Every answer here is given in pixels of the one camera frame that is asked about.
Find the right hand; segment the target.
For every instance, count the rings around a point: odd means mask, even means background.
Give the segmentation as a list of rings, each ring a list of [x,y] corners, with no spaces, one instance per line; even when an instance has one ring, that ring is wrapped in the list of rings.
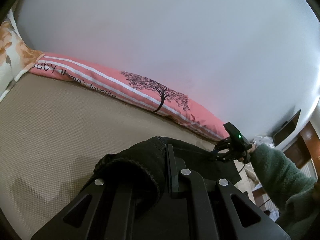
[[[238,159],[238,161],[244,164],[249,163],[251,161],[251,155],[253,155],[256,148],[256,144],[251,144],[251,147],[244,152],[244,155],[240,159]]]

